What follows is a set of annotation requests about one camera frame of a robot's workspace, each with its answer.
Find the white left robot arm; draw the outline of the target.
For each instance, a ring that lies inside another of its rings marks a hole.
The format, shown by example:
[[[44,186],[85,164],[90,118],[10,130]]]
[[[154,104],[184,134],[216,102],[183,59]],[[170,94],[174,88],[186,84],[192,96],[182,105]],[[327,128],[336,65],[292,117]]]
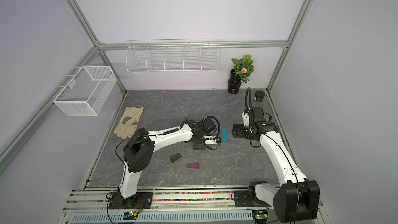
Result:
[[[182,124],[160,131],[147,131],[141,128],[127,140],[123,147],[124,170],[122,181],[116,191],[108,196],[108,209],[149,209],[153,193],[138,192],[141,173],[151,162],[154,152],[164,147],[184,142],[192,143],[195,150],[214,150],[211,145],[219,145],[221,126],[214,116],[200,121],[185,119]]]

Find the brown wooden wedge block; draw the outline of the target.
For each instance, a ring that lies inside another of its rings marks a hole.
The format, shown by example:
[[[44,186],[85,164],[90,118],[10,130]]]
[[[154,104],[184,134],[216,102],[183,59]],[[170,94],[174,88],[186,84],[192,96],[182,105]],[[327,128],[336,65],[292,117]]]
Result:
[[[181,153],[176,153],[176,154],[170,156],[170,161],[171,161],[171,163],[175,163],[181,157],[182,157]]]

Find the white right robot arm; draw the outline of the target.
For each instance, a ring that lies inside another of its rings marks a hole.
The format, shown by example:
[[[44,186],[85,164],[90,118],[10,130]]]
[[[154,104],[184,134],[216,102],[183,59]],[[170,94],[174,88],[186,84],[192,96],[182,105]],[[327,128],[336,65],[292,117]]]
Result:
[[[320,187],[314,180],[309,180],[299,169],[289,154],[272,118],[264,118],[261,107],[253,107],[251,89],[245,94],[245,110],[242,113],[242,124],[235,124],[232,130],[234,138],[258,142],[252,145],[263,148],[269,156],[276,171],[279,187],[274,187],[266,181],[253,181],[247,191],[234,192],[235,204],[238,207],[271,206],[281,223],[313,220],[318,215]]]

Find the teal block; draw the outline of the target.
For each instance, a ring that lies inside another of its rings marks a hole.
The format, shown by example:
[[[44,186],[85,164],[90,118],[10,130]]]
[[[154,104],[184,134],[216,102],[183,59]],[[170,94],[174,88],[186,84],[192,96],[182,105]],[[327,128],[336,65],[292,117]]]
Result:
[[[228,132],[226,128],[222,128],[222,141],[227,142],[228,141]]]

